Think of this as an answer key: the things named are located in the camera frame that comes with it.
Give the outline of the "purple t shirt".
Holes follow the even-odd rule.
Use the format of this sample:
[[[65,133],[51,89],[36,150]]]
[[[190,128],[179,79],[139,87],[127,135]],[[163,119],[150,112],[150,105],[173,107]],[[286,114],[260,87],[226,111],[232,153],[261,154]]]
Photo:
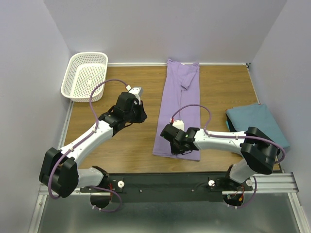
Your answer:
[[[181,107],[191,105],[175,115],[175,119],[184,122],[185,129],[189,127],[201,127],[200,108],[200,66],[198,63],[182,64],[171,59],[167,60],[167,77],[164,85],[155,142],[152,155],[200,161],[199,151],[193,151],[186,155],[173,155],[170,143],[160,136],[164,127],[169,123],[172,115]]]

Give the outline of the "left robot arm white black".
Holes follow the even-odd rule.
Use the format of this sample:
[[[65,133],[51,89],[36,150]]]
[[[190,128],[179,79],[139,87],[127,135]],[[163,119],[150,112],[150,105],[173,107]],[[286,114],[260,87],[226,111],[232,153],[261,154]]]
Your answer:
[[[79,169],[79,165],[99,145],[109,140],[122,129],[133,123],[143,123],[147,115],[140,99],[141,87],[122,92],[117,102],[106,113],[97,118],[95,124],[72,143],[57,150],[47,150],[39,181],[50,193],[68,197],[76,188],[99,186],[106,180],[107,173],[99,167]]]

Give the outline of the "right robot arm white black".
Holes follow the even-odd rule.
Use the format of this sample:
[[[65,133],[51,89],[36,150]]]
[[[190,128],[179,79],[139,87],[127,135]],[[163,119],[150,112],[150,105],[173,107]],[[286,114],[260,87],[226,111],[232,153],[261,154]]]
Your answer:
[[[269,139],[256,127],[249,127],[242,132],[213,132],[190,127],[186,131],[167,124],[160,136],[169,141],[173,154],[189,151],[223,150],[239,154],[242,160],[233,164],[227,171],[226,178],[235,183],[243,183],[255,174],[270,175],[280,145]]]

